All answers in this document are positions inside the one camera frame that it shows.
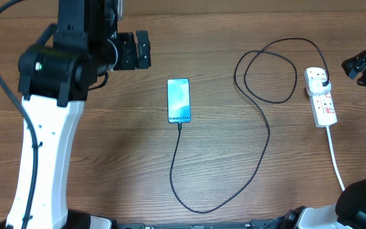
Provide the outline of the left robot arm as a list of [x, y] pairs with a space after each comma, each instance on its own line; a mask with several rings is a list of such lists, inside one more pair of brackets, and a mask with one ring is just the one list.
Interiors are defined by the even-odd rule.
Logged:
[[24, 119], [15, 199], [0, 228], [116, 228], [114, 219], [67, 207], [72, 144], [89, 92], [111, 71], [147, 69], [147, 31], [119, 32], [122, 0], [61, 0], [50, 24], [18, 60]]

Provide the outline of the blue-screen smartphone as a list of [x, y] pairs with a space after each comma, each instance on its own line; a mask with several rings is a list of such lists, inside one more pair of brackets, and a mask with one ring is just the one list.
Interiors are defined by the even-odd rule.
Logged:
[[167, 105], [169, 123], [189, 123], [191, 121], [190, 87], [187, 78], [167, 81]]

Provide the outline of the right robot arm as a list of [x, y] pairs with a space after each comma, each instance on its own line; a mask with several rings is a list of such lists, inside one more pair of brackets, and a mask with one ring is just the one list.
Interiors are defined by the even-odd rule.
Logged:
[[[346, 59], [342, 64], [346, 75], [366, 87], [366, 50]], [[339, 172], [332, 144], [330, 126], [337, 116], [330, 93], [331, 86], [323, 86], [325, 71], [310, 67], [304, 72], [315, 126], [324, 128], [328, 135], [330, 156], [336, 173]], [[321, 208], [298, 207], [286, 215], [272, 219], [265, 228], [366, 228], [366, 179], [349, 186], [341, 186], [341, 196], [336, 204]]]

